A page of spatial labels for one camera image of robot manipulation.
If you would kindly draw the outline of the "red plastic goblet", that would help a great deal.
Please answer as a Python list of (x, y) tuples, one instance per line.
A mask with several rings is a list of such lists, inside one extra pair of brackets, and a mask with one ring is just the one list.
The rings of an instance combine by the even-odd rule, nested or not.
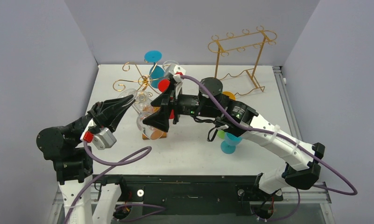
[[(167, 80), (167, 79), (163, 79), (159, 82), (158, 89), (159, 89), (160, 92), (164, 92), (165, 90), (167, 90), (169, 85), (170, 85), (170, 81)], [(170, 113), (169, 119), (174, 119), (174, 111), (173, 110)]]

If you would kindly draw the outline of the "patterned clear glass goblet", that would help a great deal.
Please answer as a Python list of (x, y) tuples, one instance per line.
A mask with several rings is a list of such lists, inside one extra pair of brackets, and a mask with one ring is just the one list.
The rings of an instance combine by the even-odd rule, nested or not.
[(151, 105), (151, 98), (148, 92), (138, 91), (136, 93), (135, 103), (133, 104), (134, 109), (138, 113), (153, 113), (154, 108)]

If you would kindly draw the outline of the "gold spiral rack wooden base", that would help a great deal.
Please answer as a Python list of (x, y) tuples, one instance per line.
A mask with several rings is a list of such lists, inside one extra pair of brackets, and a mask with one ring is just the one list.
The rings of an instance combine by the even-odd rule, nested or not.
[(136, 89), (138, 91), (147, 91), (151, 93), (152, 96), (155, 93), (159, 94), (159, 91), (151, 86), (152, 80), (149, 77), (149, 73), (147, 75), (143, 75), (137, 64), (131, 63), (131, 62), (125, 63), (122, 66), (122, 70), (124, 72), (128, 72), (132, 65), (136, 67), (139, 77), (136, 80), (118, 79), (113, 82), (112, 88), (115, 91), (119, 92), (120, 94), (121, 94), (121, 91), (126, 90), (126, 89)]

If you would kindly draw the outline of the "small clear wine glass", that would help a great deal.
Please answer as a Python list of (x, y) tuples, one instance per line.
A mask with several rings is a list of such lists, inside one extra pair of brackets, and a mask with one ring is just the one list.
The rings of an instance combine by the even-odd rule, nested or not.
[(136, 118), (136, 125), (142, 133), (142, 138), (144, 140), (157, 140), (160, 138), (166, 138), (167, 134), (165, 132), (152, 126), (143, 124), (143, 120), (145, 118), (156, 112), (156, 109), (151, 105), (152, 100), (150, 96), (152, 96), (152, 94), (147, 91), (126, 89), (121, 91), (121, 94), (118, 96), (118, 98), (124, 98), (129, 95), (132, 95), (134, 97), (132, 108), (138, 115)]

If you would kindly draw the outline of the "clear champagne flute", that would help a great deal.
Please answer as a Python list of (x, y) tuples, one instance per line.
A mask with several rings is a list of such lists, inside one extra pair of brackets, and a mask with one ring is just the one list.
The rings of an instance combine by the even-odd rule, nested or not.
[(164, 70), (164, 78), (169, 78), (172, 75), (176, 74), (176, 67), (179, 66), (179, 63), (173, 60), (167, 60), (162, 64), (162, 68)]

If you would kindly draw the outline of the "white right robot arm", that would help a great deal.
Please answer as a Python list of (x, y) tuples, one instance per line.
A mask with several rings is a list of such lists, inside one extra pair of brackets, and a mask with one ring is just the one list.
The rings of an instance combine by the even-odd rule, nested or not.
[(324, 145), (293, 138), (252, 107), (230, 99), (223, 93), (223, 84), (217, 78), (197, 81), (197, 95), (183, 94), (181, 85), (186, 79), (186, 76), (171, 76), (169, 86), (151, 103), (158, 110), (143, 119), (143, 124), (167, 132), (171, 115), (174, 115), (174, 124), (180, 116), (190, 116), (198, 123), (213, 123), (217, 129), (254, 142), (283, 159), (284, 166), (257, 175), (252, 193), (258, 199), (284, 187), (308, 190), (315, 185)]

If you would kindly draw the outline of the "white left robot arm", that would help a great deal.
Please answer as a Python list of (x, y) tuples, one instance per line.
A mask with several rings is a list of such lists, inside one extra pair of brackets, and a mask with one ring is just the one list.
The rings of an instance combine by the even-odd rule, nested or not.
[(134, 95), (95, 103), (86, 115), (65, 126), (41, 130), (36, 138), (45, 160), (53, 162), (56, 180), (64, 199), (65, 223), (91, 224), (92, 208), (89, 187), (92, 184), (93, 159), (84, 147), (92, 142), (97, 149), (111, 148), (116, 143), (114, 132)]

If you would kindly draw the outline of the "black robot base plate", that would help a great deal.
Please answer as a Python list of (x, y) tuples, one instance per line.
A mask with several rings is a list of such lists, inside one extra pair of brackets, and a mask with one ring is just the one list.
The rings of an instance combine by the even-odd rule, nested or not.
[(100, 187), (120, 185), (116, 218), (127, 220), (132, 211), (143, 215), (248, 216), (272, 214), (273, 202), (283, 196), (258, 189), (255, 175), (104, 175), (95, 181)]

